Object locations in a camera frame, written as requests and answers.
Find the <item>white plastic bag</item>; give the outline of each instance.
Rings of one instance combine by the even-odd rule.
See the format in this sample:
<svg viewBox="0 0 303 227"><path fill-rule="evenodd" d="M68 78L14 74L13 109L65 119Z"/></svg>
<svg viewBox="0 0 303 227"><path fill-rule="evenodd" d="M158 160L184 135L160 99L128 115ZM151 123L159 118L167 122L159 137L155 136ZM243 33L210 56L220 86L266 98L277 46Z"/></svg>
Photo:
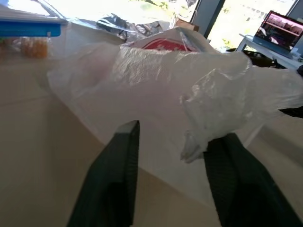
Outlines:
<svg viewBox="0 0 303 227"><path fill-rule="evenodd" d="M61 62L48 77L54 93L103 143L119 125L139 120L140 167L213 208L203 159L180 160L185 133L191 140L183 158L190 161L208 141L247 121L303 104L303 81L294 71L252 67L238 52L95 44Z"/></svg>

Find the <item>laptop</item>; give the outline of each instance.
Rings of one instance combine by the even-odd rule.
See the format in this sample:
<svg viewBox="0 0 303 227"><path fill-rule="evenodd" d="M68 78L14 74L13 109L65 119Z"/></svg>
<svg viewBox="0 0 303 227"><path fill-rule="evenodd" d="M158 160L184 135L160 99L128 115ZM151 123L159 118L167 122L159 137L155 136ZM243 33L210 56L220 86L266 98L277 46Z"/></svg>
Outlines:
<svg viewBox="0 0 303 227"><path fill-rule="evenodd" d="M303 23L270 11L253 42L292 59L290 51L303 34Z"/></svg>

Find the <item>white table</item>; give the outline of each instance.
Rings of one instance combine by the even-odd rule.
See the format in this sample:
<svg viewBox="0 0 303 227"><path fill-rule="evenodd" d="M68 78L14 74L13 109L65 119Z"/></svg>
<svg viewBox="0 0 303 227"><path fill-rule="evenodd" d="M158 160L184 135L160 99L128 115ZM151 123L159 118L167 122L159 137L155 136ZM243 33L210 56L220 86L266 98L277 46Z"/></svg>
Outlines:
<svg viewBox="0 0 303 227"><path fill-rule="evenodd" d="M261 45L255 43L255 42L253 42L252 41L253 40L253 36L250 36L250 35L246 35L246 36L241 35L241 36L243 36L243 40L241 41L240 45L238 46L238 48L236 50L238 52L243 51L246 46L250 46L251 48L256 49L258 52L264 54L268 58L270 58L270 59L276 59L276 61L280 65L282 65L282 66L284 66L284 67L286 67L288 69L296 70L301 65L303 65L302 62L298 62L298 61L289 59L289 58L287 58L285 56L282 56L282 55L280 55L280 54L278 54L278 53L276 53L274 51L271 51L270 49L268 49L268 48L266 48L264 46L261 46Z"/></svg>

